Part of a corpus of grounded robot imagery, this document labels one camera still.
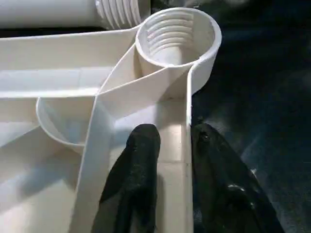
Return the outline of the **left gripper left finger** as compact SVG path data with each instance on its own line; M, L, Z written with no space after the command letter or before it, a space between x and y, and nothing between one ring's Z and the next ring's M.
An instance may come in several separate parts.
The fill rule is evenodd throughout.
M155 231L160 144L155 125L140 124L132 130L106 179L93 233Z

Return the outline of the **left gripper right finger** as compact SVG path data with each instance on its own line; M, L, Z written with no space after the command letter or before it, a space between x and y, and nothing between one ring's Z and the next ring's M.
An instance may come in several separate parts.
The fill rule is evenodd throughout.
M208 233L284 232L256 176L215 128L191 127L191 155Z

